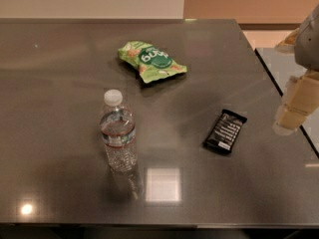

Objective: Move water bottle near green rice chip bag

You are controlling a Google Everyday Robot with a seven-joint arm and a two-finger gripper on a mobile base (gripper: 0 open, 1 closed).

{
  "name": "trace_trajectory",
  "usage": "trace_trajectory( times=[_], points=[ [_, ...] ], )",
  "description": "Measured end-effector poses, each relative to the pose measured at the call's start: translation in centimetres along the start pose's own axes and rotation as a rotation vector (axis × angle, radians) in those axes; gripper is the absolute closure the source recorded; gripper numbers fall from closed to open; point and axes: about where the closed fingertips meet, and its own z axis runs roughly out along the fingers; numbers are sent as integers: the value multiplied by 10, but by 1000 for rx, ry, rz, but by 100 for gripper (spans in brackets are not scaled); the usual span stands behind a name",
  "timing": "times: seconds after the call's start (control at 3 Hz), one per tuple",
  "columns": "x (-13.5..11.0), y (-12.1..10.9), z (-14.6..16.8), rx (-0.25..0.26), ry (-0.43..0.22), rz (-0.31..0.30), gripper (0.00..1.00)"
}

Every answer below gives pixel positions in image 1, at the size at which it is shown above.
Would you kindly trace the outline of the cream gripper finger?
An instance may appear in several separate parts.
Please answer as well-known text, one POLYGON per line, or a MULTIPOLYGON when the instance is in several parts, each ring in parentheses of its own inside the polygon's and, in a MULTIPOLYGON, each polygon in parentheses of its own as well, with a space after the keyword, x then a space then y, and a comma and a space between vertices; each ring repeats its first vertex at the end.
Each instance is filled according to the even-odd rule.
POLYGON ((319 72, 307 71, 300 77, 292 92, 282 97, 274 131, 279 135, 290 135, 319 108, 319 72))

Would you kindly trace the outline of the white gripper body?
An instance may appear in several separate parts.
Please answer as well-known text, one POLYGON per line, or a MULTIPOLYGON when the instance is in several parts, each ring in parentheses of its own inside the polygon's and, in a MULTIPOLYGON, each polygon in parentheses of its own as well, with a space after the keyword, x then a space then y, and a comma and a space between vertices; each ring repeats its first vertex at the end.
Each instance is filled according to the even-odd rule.
POLYGON ((319 71, 319 4, 299 27, 294 55, 298 65, 319 71))

